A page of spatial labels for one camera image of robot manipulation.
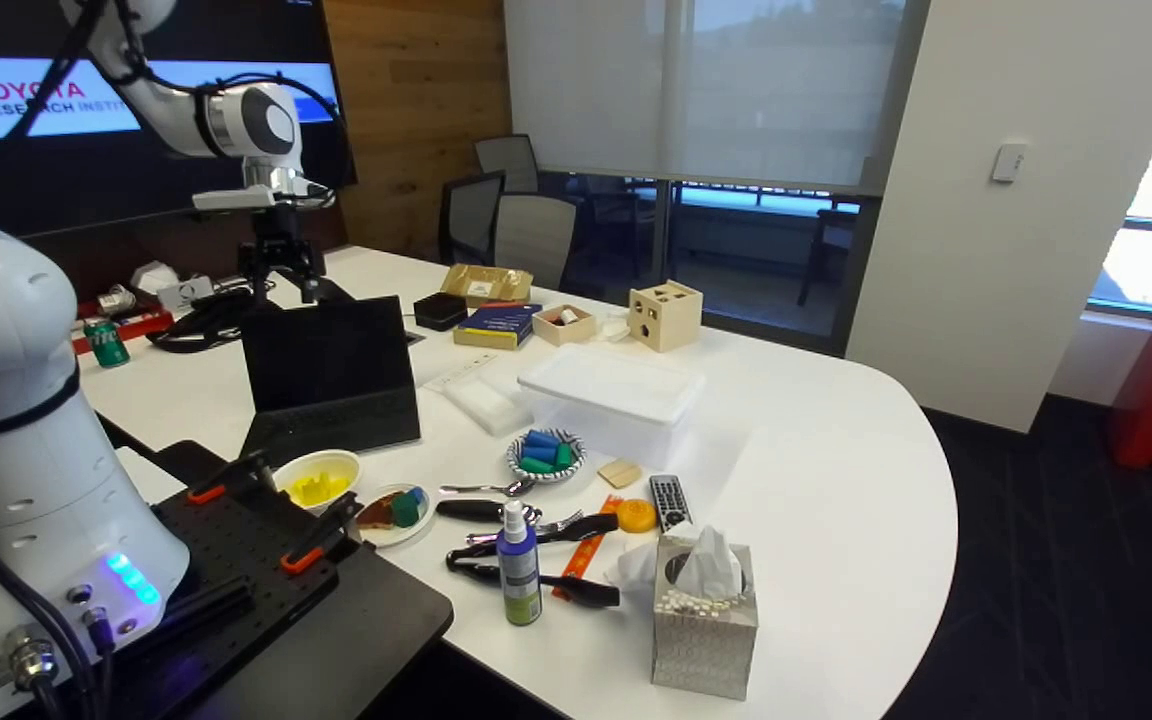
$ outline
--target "wall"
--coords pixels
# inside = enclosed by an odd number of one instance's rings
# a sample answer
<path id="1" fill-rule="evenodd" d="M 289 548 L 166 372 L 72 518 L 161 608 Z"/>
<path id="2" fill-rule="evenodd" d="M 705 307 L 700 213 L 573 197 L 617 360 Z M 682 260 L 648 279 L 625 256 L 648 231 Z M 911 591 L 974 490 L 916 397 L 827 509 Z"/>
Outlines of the wall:
<path id="1" fill-rule="evenodd" d="M 1152 4 L 934 0 L 848 355 L 1025 433 L 1147 155 Z"/>
<path id="2" fill-rule="evenodd" d="M 353 245 L 435 256 L 439 193 L 507 133 L 500 0 L 329 0 L 362 182 Z"/>
<path id="3" fill-rule="evenodd" d="M 1152 315 L 1085 312 L 1058 369 L 1051 397 L 1115 404 L 1152 334 Z"/>

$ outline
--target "cable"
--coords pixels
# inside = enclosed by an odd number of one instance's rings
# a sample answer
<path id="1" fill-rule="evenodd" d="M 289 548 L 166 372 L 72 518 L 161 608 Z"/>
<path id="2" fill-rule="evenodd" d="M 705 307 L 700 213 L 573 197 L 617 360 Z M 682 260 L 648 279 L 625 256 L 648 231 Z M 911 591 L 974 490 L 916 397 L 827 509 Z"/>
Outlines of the cable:
<path id="1" fill-rule="evenodd" d="M 100 699 L 93 691 L 93 664 L 77 633 L 66 623 L 66 616 L 35 591 L 27 589 L 6 558 L 0 558 L 0 589 L 52 635 L 60 649 L 72 684 L 79 691 L 83 717 L 100 720 Z"/>
<path id="2" fill-rule="evenodd" d="M 118 653 L 118 635 L 111 635 L 111 623 L 106 613 L 93 613 L 89 616 L 89 638 L 100 657 L 100 681 L 96 681 L 96 694 L 100 694 L 100 708 L 108 712 L 111 708 L 111 653 Z"/>
<path id="3" fill-rule="evenodd" d="M 47 681 L 32 684 L 32 699 L 44 708 L 44 717 L 66 720 L 66 708 L 60 708 L 58 688 Z"/>
<path id="4" fill-rule="evenodd" d="M 66 42 L 60 42 L 60 53 L 52 54 L 42 86 L 27 95 L 21 118 L 10 126 L 10 145 L 26 139 L 27 126 L 44 116 L 47 95 L 66 84 L 66 75 L 68 75 L 72 63 L 79 59 L 83 42 L 93 41 L 106 4 L 108 4 L 108 0 L 89 0 L 83 13 L 79 13 L 79 19 L 66 31 Z"/>

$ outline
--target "white wall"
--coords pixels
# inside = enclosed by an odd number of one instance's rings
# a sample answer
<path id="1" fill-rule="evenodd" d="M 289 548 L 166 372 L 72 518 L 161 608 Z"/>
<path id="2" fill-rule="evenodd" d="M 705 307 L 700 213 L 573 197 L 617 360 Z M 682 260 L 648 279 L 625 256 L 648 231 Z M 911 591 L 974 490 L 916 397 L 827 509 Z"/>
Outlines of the white wall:
<path id="1" fill-rule="evenodd" d="M 1115 404 L 1147 334 L 1152 315 L 1085 312 L 1058 369 L 1051 397 Z"/>
<path id="2" fill-rule="evenodd" d="M 1147 155 L 1152 0 L 934 0 L 848 355 L 1025 433 Z"/>

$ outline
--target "black cable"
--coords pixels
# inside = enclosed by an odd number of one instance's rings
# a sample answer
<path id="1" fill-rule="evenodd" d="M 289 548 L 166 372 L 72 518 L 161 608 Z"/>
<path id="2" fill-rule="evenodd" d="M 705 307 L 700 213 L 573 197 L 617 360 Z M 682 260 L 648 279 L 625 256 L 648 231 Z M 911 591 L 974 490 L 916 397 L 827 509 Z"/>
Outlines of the black cable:
<path id="1" fill-rule="evenodd" d="M 32 699 L 44 708 L 44 717 L 66 720 L 66 708 L 60 708 L 60 699 L 58 699 L 52 681 L 42 674 L 42 681 L 32 684 Z"/>
<path id="2" fill-rule="evenodd" d="M 449 571 L 459 571 L 470 581 L 500 585 L 497 540 L 453 548 L 445 557 L 445 562 L 449 562 Z M 619 602 L 617 585 L 591 585 L 586 576 L 542 576 L 542 585 L 566 589 L 566 601 L 573 601 L 580 608 L 617 608 Z"/>
<path id="3" fill-rule="evenodd" d="M 131 29 L 131 4 L 128 0 L 111 0 L 118 17 L 119 17 L 119 29 L 126 29 L 126 41 L 128 41 L 128 53 L 142 54 L 142 31 Z"/>
<path id="4" fill-rule="evenodd" d="M 108 0 L 89 0 L 79 19 L 66 31 L 66 42 L 60 53 L 52 54 L 42 86 L 27 95 L 21 118 L 10 126 L 10 145 L 26 139 L 27 126 L 44 116 L 47 107 L 47 95 L 66 84 L 66 75 L 72 71 L 72 63 L 79 59 L 83 42 L 93 41 L 96 31 L 96 19 L 106 13 Z"/>
<path id="5" fill-rule="evenodd" d="M 93 635 L 93 649 L 100 657 L 96 694 L 100 694 L 100 708 L 108 712 L 111 708 L 111 653 L 118 653 L 118 635 L 111 635 L 111 623 L 108 623 L 106 613 L 89 618 L 89 635 Z"/>
<path id="6" fill-rule="evenodd" d="M 52 635 L 52 645 L 60 649 L 72 684 L 79 691 L 83 717 L 96 720 L 100 717 L 100 699 L 93 691 L 93 664 L 83 645 L 77 638 L 77 633 L 66 623 L 66 616 L 35 591 L 27 589 L 6 558 L 0 558 L 0 589 Z"/>

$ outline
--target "light switch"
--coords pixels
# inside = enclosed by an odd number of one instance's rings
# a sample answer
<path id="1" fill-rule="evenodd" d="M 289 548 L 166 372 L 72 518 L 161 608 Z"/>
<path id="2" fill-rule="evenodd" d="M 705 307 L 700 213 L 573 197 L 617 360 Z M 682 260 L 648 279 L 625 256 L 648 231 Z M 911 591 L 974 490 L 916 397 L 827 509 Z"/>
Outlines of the light switch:
<path id="1" fill-rule="evenodd" d="M 1025 164 L 1025 139 L 1006 139 L 994 155 L 987 181 L 994 182 L 1016 182 Z"/>

